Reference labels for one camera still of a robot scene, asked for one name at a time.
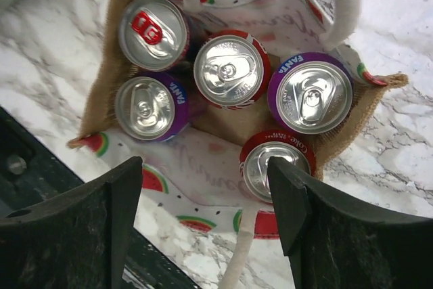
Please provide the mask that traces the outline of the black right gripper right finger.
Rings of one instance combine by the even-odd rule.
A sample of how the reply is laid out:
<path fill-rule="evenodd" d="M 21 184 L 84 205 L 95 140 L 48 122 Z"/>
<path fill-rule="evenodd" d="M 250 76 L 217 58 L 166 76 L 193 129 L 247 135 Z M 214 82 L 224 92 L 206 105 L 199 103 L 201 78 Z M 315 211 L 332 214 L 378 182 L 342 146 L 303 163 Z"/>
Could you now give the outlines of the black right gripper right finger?
<path fill-rule="evenodd" d="M 432 287 L 430 218 L 362 201 L 283 158 L 267 174 L 295 287 Z"/>

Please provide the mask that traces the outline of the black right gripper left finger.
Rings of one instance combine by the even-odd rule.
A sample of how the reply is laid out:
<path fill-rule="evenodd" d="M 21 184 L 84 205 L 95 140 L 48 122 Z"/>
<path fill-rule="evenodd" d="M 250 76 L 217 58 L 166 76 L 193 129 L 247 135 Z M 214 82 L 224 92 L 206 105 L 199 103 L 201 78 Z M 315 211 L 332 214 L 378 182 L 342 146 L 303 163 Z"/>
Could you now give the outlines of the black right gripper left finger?
<path fill-rule="evenodd" d="M 2 288 L 119 288 L 142 182 L 132 157 L 1 219 Z"/>

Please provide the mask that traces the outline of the red coke can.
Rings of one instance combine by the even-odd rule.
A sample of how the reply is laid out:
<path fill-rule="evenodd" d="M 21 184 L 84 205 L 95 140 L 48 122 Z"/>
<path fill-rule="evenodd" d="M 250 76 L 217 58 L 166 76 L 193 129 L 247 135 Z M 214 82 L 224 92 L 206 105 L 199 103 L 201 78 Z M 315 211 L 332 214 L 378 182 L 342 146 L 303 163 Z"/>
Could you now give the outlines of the red coke can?
<path fill-rule="evenodd" d="M 267 90 L 273 74 L 269 54 L 250 33 L 223 30 L 200 48 L 193 77 L 199 92 L 213 105 L 241 110 Z"/>
<path fill-rule="evenodd" d="M 240 152 L 240 173 L 250 192 L 259 200 L 272 203 L 267 177 L 269 159 L 284 158 L 309 175 L 316 171 L 316 158 L 301 136 L 271 129 L 253 135 Z"/>

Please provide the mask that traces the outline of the purple Fanta can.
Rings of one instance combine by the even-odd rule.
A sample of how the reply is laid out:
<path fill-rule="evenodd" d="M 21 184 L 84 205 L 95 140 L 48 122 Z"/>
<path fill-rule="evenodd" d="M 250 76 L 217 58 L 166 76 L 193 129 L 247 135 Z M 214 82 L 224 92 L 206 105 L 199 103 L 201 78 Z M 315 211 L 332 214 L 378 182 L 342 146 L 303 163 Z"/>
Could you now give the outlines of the purple Fanta can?
<path fill-rule="evenodd" d="M 283 127 L 305 135 L 335 129 L 348 116 L 354 86 L 343 63 L 321 52 L 282 62 L 271 77 L 267 103 Z"/>
<path fill-rule="evenodd" d="M 122 130 L 141 141 L 166 141 L 189 124 L 189 96 L 167 73 L 139 73 L 116 93 L 114 111 Z"/>

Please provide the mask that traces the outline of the red tab soda can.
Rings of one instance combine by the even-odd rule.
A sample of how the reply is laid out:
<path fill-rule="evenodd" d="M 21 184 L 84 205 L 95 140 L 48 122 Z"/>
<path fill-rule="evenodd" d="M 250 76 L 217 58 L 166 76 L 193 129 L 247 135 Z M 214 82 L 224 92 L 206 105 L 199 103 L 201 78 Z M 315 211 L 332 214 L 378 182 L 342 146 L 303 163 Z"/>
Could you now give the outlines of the red tab soda can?
<path fill-rule="evenodd" d="M 136 66 L 152 72 L 170 70 L 191 48 L 189 22 L 168 0 L 133 0 L 119 23 L 118 42 Z"/>

